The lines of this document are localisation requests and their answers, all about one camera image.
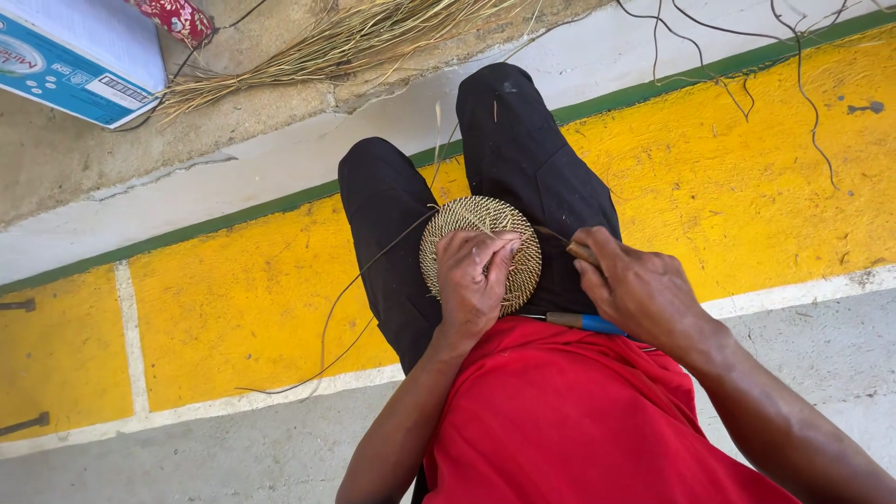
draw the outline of barcode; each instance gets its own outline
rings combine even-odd
[[[136,89],[132,88],[131,86],[129,86],[127,84],[121,83],[121,82],[117,81],[116,79],[109,77],[108,75],[103,75],[102,77],[99,78],[99,81],[101,83],[106,84],[108,87],[114,89],[115,91],[125,94],[141,103],[146,103],[147,101],[150,100],[150,97],[146,96],[145,94],[137,91]]]

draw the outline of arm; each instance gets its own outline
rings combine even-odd
[[[706,389],[737,448],[803,502],[896,502],[896,480],[707,314],[672,256],[579,230],[603,272],[575,261],[604,318],[656,346]]]
[[[417,475],[464,358],[501,311],[515,233],[455,231],[435,245],[442,324],[355,448],[337,503],[398,502]],[[488,277],[482,268],[488,264]]]

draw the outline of woven coaster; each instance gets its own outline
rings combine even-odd
[[[541,275],[541,247],[535,231],[519,210],[499,199],[487,196],[467,196],[442,205],[441,210],[423,230],[420,240],[420,269],[433,295],[439,296],[436,275],[435,243],[454,230],[500,231],[520,234],[522,244],[516,250],[507,274],[507,291],[501,302],[501,317],[520,309],[535,291]],[[488,274],[488,267],[483,270]]]

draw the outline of black pants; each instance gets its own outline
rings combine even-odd
[[[464,79],[457,117],[473,195],[504,200],[533,225],[567,238],[582,227],[605,226],[620,239],[607,186],[566,142],[532,78],[520,67],[496,63]],[[430,212],[428,204],[435,204],[410,159],[382,138],[367,138],[349,150],[340,161],[339,183],[359,267]],[[442,306],[428,295],[420,272],[425,226],[421,222],[361,276],[370,309],[405,374],[442,321]],[[538,241],[541,277],[521,312],[596,314],[560,240],[539,235]],[[414,502],[426,494],[425,483],[418,477]]]

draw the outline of blue printed box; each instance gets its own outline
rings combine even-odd
[[[149,20],[121,0],[48,4],[52,10],[35,9],[44,5],[26,0],[0,6],[0,87],[109,128],[156,104],[165,73]],[[84,22],[78,16],[92,18]],[[91,32],[91,23],[109,27],[110,21],[112,33]],[[142,32],[135,32],[135,24]],[[147,29],[154,42],[150,47]],[[109,37],[116,30],[132,37],[125,44],[140,47],[115,47]]]

